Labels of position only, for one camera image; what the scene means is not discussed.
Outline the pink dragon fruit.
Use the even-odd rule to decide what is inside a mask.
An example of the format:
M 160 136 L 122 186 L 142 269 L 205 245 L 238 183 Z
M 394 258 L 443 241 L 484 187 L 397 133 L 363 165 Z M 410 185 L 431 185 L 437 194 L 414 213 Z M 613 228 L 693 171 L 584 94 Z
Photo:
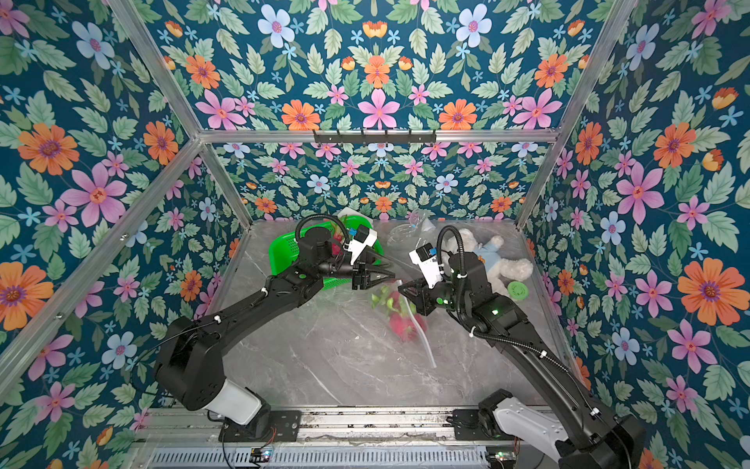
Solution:
M 371 306 L 373 309 L 383 309 L 387 315 L 400 314 L 400 293 L 394 283 L 382 285 L 379 290 L 371 294 Z
M 427 322 L 415 313 L 410 302 L 400 306 L 400 310 L 400 314 L 389 315 L 389 326 L 402 342 L 415 341 L 421 333 L 427 333 Z

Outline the clear zip-top bag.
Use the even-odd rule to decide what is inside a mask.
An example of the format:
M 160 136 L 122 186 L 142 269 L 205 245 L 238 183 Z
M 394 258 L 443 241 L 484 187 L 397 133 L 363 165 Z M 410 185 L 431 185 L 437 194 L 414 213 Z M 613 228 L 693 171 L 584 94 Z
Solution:
M 412 250 L 429 242 L 436 231 L 430 214 L 424 210 L 411 212 L 406 220 L 388 234 L 387 246 L 395 250 Z
M 386 281 L 371 292 L 372 309 L 381 317 L 388 345 L 400 359 L 409 359 L 427 369 L 437 360 L 428 337 L 428 323 L 416 306 L 398 288 L 402 281 Z

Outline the green plastic basket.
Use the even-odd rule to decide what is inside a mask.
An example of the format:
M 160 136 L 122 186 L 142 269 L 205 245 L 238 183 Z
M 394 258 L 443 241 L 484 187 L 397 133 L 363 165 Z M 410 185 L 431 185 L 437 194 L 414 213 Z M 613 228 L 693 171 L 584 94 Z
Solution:
M 340 216 L 339 219 L 347 230 L 356 231 L 360 226 L 367 226 L 369 229 L 373 228 L 372 221 L 358 212 L 347 212 Z M 341 250 L 344 240 L 341 228 L 330 220 L 320 220 L 320 222 L 317 222 L 316 224 L 313 222 L 306 224 L 301 230 L 301 235 L 304 236 L 308 230 L 316 227 L 324 227 L 334 234 L 333 251 L 334 253 L 338 253 Z M 273 275 L 280 274 L 282 271 L 290 267 L 297 260 L 298 256 L 299 248 L 298 243 L 295 240 L 295 234 L 290 232 L 279 236 L 269 247 L 271 273 Z

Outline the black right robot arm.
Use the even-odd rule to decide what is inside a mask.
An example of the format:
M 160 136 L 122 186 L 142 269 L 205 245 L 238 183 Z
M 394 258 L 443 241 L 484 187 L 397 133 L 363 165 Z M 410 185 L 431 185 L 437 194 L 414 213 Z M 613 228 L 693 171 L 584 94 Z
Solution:
M 549 350 L 527 314 L 493 290 L 484 263 L 473 252 L 441 262 L 430 244 L 409 254 L 420 275 L 400 286 L 419 314 L 442 308 L 475 339 L 505 356 L 550 408 L 542 414 L 499 390 L 480 403 L 488 434 L 514 436 L 562 468 L 635 468 L 646 431 L 632 416 L 619 416 L 595 398 Z

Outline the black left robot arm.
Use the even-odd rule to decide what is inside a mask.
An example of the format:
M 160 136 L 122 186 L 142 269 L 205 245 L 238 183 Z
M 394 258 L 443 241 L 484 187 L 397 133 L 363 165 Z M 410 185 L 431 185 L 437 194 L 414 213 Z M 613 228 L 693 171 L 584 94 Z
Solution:
M 333 234 L 324 226 L 297 230 L 294 236 L 297 258 L 260 289 L 211 316 L 171 322 L 154 378 L 187 410 L 206 410 L 262 433 L 270 424 L 271 407 L 228 378 L 224 357 L 247 336 L 312 300 L 326 279 L 346 279 L 352 289 L 367 290 L 395 276 L 373 248 L 377 232 L 365 225 L 344 231 L 339 253 L 333 251 Z

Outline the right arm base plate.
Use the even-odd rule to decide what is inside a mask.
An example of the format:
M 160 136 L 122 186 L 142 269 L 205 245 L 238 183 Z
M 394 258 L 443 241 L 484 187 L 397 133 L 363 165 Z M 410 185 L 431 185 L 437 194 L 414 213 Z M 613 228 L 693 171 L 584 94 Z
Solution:
M 446 423 L 457 441 L 513 441 L 516 436 L 501 430 L 494 417 L 478 408 L 455 408 Z

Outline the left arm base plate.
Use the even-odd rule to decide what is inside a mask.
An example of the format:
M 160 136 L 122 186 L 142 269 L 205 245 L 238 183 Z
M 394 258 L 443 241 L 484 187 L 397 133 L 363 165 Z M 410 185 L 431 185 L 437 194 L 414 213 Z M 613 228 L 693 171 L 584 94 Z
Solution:
M 221 429 L 221 443 L 290 443 L 297 440 L 301 428 L 300 410 L 266 410 L 247 425 L 227 420 Z

